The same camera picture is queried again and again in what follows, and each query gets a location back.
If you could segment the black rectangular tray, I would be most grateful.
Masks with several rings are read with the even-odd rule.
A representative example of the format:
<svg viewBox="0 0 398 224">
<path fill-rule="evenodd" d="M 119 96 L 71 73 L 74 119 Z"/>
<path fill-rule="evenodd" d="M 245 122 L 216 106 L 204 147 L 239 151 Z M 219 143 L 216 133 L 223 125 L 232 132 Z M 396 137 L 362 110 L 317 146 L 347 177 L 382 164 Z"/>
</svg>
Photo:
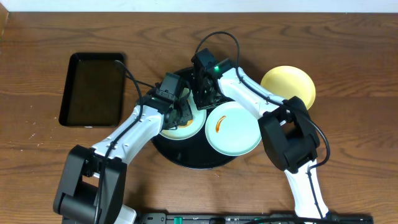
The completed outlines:
<svg viewBox="0 0 398 224">
<path fill-rule="evenodd" d="M 58 122 L 69 127 L 115 127 L 123 108 L 121 52 L 70 56 Z"/>
</svg>

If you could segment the mint plate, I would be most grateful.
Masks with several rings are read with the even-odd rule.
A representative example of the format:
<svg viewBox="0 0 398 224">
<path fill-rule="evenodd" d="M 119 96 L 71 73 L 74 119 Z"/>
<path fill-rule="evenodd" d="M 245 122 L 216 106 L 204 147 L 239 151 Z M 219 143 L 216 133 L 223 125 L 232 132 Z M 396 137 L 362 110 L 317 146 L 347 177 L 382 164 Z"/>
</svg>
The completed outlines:
<svg viewBox="0 0 398 224">
<path fill-rule="evenodd" d="M 188 102 L 192 110 L 193 123 L 186 128 L 178 127 L 177 129 L 163 130 L 160 133 L 161 136 L 167 139 L 179 141 L 188 139 L 196 135 L 196 133 L 201 130 L 206 121 L 206 110 L 197 110 L 196 104 L 193 100 L 193 93 L 190 93 Z"/>
<path fill-rule="evenodd" d="M 262 139 L 257 119 L 235 101 L 219 105 L 210 113 L 205 135 L 213 149 L 227 156 L 247 154 Z"/>
</svg>

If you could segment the green and yellow sponge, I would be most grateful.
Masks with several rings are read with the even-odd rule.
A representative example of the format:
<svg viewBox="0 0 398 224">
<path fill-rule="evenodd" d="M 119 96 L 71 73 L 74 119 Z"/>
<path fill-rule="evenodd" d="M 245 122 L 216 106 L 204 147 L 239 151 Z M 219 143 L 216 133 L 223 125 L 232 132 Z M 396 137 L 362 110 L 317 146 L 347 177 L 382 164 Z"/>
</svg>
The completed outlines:
<svg viewBox="0 0 398 224">
<path fill-rule="evenodd" d="M 186 128 L 186 127 L 190 126 L 192 123 L 193 123 L 193 120 L 191 119 L 191 120 L 187 121 L 186 124 L 179 125 L 179 128 Z"/>
</svg>

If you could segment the yellow plate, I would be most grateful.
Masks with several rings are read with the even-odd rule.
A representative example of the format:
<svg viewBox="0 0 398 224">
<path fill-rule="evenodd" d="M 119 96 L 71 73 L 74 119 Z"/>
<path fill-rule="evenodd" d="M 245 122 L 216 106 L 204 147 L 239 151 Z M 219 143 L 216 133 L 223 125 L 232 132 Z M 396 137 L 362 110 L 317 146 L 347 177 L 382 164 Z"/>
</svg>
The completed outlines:
<svg viewBox="0 0 398 224">
<path fill-rule="evenodd" d="M 290 99 L 299 97 L 310 109 L 316 97 L 313 80 L 303 70 L 283 65 L 269 70 L 261 80 L 261 86 L 275 95 Z"/>
</svg>

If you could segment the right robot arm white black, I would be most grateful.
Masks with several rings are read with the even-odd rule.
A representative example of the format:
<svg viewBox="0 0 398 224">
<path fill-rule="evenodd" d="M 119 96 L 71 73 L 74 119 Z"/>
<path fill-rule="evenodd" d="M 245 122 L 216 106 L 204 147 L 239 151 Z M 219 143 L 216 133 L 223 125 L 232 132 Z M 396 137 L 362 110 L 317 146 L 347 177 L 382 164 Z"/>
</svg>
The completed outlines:
<svg viewBox="0 0 398 224">
<path fill-rule="evenodd" d="M 310 119 L 304 102 L 266 90 L 244 70 L 226 59 L 192 58 L 195 101 L 211 107 L 218 99 L 229 98 L 252 114 L 259 125 L 265 152 L 279 170 L 285 172 L 300 218 L 325 219 L 328 208 L 322 199 L 316 168 L 317 148 L 327 139 Z"/>
</svg>

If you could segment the black round tray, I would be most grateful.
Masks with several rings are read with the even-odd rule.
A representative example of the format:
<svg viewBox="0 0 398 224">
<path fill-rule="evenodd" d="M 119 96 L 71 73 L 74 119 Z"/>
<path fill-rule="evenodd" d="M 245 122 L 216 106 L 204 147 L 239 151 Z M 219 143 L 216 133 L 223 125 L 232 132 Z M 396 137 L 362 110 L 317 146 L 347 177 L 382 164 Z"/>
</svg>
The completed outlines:
<svg viewBox="0 0 398 224">
<path fill-rule="evenodd" d="M 206 110 L 206 120 L 214 109 Z M 191 169 L 212 169 L 223 166 L 237 157 L 227 156 L 213 149 L 206 139 L 205 124 L 196 135 L 188 139 L 177 141 L 158 134 L 152 142 L 168 160 Z"/>
</svg>

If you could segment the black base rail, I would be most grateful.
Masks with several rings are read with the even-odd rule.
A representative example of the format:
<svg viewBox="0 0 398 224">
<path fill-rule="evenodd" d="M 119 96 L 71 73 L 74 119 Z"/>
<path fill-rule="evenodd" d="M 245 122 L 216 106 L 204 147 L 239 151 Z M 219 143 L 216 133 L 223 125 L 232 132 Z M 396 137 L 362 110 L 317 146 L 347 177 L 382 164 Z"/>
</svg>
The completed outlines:
<svg viewBox="0 0 398 224">
<path fill-rule="evenodd" d="M 299 218 L 295 214 L 275 213 L 271 215 L 204 215 L 204 214 L 138 214 L 133 224 L 245 224 L 245 223 L 349 223 L 373 224 L 367 215 L 328 214 L 324 219 Z"/>
</svg>

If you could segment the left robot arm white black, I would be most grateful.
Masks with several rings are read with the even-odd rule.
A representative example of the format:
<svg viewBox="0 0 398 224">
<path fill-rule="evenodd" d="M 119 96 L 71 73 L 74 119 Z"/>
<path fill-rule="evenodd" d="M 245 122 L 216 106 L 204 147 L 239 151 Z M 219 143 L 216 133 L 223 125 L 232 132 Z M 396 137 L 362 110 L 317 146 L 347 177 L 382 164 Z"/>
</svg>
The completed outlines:
<svg viewBox="0 0 398 224">
<path fill-rule="evenodd" d="M 134 223 L 137 212 L 123 204 L 128 165 L 143 146 L 169 127 L 192 119 L 194 100 L 146 95 L 112 134 L 90 148 L 69 152 L 53 202 L 63 223 Z"/>
</svg>

